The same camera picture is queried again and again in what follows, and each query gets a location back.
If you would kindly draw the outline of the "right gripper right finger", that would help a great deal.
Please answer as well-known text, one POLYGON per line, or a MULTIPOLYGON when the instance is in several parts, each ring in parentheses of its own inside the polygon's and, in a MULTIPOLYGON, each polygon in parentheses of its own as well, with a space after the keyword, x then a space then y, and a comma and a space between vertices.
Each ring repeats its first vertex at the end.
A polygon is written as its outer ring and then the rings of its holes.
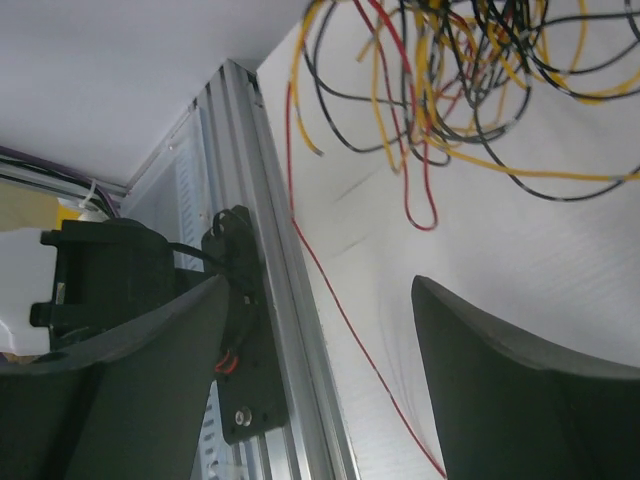
POLYGON ((419 348, 451 479, 635 479, 639 371, 536 336, 413 280, 419 348))

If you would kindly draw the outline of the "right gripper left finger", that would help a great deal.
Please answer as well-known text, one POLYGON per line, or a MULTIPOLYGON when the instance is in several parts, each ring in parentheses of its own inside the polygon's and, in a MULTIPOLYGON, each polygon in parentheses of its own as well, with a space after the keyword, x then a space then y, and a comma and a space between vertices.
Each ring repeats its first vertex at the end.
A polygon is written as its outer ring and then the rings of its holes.
POLYGON ((190 476, 180 297, 38 361, 2 366, 3 478, 190 476))

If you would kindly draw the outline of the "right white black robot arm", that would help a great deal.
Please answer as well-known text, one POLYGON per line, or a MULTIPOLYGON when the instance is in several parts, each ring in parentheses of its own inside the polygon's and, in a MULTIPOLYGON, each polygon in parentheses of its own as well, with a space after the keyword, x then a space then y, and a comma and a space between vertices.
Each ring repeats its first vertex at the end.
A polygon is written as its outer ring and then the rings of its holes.
MULTIPOLYGON (((635 479, 639 371, 425 277, 411 299, 448 479, 635 479)), ((211 386, 235 444, 287 423, 250 228, 200 248, 133 220, 1 237, 5 479, 184 479, 211 386)))

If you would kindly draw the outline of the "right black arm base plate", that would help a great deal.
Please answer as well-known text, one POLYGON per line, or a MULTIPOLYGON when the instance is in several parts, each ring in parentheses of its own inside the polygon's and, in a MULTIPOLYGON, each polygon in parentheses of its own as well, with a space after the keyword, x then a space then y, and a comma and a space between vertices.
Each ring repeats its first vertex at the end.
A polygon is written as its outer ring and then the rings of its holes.
POLYGON ((234 445, 280 428, 289 419, 265 265, 249 209, 236 205, 218 212, 201 246, 226 268, 230 285, 216 380, 223 438, 234 445))

